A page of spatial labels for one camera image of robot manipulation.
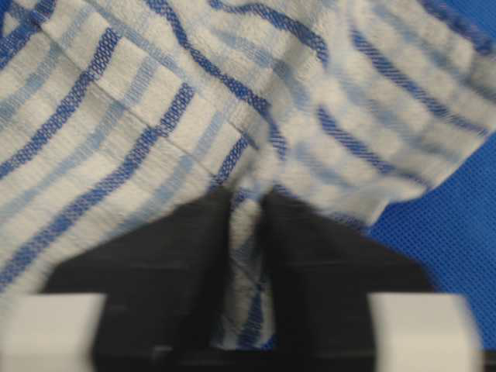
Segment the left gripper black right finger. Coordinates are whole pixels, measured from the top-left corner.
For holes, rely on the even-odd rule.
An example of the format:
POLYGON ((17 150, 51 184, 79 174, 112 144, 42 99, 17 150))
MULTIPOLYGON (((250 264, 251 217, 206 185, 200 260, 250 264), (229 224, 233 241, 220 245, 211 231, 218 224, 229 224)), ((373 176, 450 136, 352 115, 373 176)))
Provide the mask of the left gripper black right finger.
POLYGON ((482 371, 465 298, 423 266, 277 191, 262 201, 261 246, 286 371, 482 371))

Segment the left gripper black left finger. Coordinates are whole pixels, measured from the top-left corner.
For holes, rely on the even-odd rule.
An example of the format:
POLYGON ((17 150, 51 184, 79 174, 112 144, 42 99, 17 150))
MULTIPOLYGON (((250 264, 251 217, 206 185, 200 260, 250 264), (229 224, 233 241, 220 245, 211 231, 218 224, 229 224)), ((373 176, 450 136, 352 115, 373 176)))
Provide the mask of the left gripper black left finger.
POLYGON ((208 346, 225 288, 231 194, 216 188, 171 214, 58 263, 18 297, 3 371, 169 370, 208 346))

